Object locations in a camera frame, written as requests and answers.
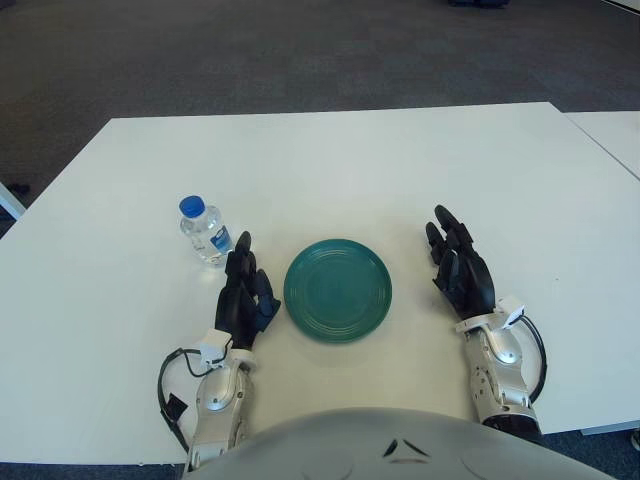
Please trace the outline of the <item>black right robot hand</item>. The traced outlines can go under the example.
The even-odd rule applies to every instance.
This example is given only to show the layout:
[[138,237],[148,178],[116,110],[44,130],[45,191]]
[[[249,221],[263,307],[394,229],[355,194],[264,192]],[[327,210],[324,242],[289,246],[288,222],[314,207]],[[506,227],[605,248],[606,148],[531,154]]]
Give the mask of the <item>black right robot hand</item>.
[[437,205],[434,213],[439,227],[433,222],[425,225],[431,258],[438,267],[434,284],[461,320],[492,313],[493,280],[468,229],[443,205]]

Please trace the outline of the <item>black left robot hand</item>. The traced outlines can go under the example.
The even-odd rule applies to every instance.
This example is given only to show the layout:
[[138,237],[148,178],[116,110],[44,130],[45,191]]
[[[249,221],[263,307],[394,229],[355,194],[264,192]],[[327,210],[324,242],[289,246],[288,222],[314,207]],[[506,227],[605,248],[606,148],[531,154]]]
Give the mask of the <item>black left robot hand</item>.
[[215,317],[215,328],[229,333],[232,347],[242,350],[253,349],[257,334],[266,330],[281,306],[267,274],[257,268],[251,240],[250,233],[244,231],[228,253],[226,284]]

